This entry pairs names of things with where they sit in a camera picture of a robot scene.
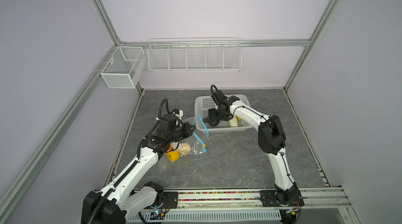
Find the yellow lemon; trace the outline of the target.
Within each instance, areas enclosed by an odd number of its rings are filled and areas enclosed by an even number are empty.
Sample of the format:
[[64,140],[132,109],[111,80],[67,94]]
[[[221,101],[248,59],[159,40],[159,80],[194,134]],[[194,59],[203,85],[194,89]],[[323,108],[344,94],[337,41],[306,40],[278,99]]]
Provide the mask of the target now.
[[171,151],[166,153],[166,155],[171,162],[176,162],[180,158],[180,153],[178,151]]

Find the white perforated plastic basket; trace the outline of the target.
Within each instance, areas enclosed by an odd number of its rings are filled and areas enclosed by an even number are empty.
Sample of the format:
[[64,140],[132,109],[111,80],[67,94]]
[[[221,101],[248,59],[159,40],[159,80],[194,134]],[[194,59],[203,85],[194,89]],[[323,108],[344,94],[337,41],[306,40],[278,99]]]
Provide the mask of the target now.
[[[248,98],[243,95],[243,94],[234,94],[234,96],[238,97],[240,101],[243,102],[246,106],[250,107],[250,103]],[[197,119],[199,119],[198,115],[201,115],[201,118],[203,119],[203,122],[206,126],[206,129],[208,132],[211,133],[226,133],[226,132],[238,132],[238,131],[244,131],[250,128],[253,128],[252,125],[250,125],[248,122],[246,122],[244,119],[238,120],[238,127],[230,127],[229,126],[229,121],[221,121],[216,127],[211,127],[209,123],[206,121],[206,118],[208,118],[208,110],[209,109],[218,109],[219,107],[216,105],[214,99],[210,96],[199,96],[195,100],[195,116]],[[206,132],[206,129],[203,125],[203,123],[198,120],[196,123],[196,128],[202,132]]]

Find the clear zip top bag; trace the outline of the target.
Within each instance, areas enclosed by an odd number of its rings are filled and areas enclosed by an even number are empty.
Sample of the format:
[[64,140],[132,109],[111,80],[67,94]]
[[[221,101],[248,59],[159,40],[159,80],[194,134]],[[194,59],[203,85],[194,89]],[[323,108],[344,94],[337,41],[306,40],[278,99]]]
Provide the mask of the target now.
[[[206,126],[205,126],[205,124],[204,124],[204,122],[203,122],[203,119],[201,118],[201,115],[198,115],[198,117],[199,117],[199,119],[197,119],[197,117],[196,116],[193,116],[193,117],[190,117],[190,118],[187,118],[187,119],[185,119],[184,120],[184,122],[189,122],[190,124],[192,124],[192,125],[195,125],[195,123],[198,121],[198,120],[200,120],[200,122],[201,123],[203,123],[203,125],[204,125],[204,127],[205,127],[205,129],[206,129]],[[206,153],[207,152],[207,149],[206,149],[206,141],[209,139],[209,135],[210,135],[210,133],[208,132],[208,130],[206,129],[206,132],[202,132],[202,131],[200,131],[200,130],[198,130],[197,128],[195,129],[195,131],[194,131],[194,133],[189,137],[189,138],[186,138],[186,139],[184,139],[184,140],[181,140],[181,141],[179,141],[179,142],[174,142],[173,143],[173,150],[172,151],[177,151],[177,149],[179,148],[179,145],[181,144],[181,143],[188,143],[188,144],[190,144],[190,146],[191,146],[191,151],[190,151],[190,153],[187,155],[187,156],[191,156],[191,155],[201,155],[201,154],[204,154],[204,153]],[[167,155],[166,155],[166,153],[162,156],[162,158],[160,159],[160,161],[158,162],[158,168],[159,168],[159,171],[164,171],[166,168],[167,168],[167,166],[168,166],[168,164],[169,163],[173,163],[173,162],[171,162],[168,158],[167,158]]]

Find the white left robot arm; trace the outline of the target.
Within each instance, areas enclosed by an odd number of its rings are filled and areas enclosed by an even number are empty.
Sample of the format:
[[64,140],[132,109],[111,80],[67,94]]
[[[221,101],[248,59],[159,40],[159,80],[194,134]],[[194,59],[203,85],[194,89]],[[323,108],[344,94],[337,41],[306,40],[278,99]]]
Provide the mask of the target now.
[[146,172],[169,150],[174,142],[184,140],[196,127],[189,122],[179,127],[164,129],[155,124],[142,138],[137,154],[122,172],[99,191],[91,191],[83,201],[81,223],[125,224],[143,209],[161,205],[163,187],[149,182],[138,193],[133,193]]

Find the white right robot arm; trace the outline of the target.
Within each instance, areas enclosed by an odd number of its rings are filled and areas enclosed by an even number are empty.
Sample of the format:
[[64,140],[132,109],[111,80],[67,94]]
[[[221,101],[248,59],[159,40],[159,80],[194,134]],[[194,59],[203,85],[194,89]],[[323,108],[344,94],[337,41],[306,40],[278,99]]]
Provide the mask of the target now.
[[288,205],[299,201],[303,204],[301,192],[291,175],[286,158],[286,135],[281,120],[276,115],[266,115],[252,109],[238,97],[231,96],[215,103],[217,108],[209,110],[208,119],[215,124],[239,117],[258,132],[258,145],[267,154],[274,173],[276,201]]

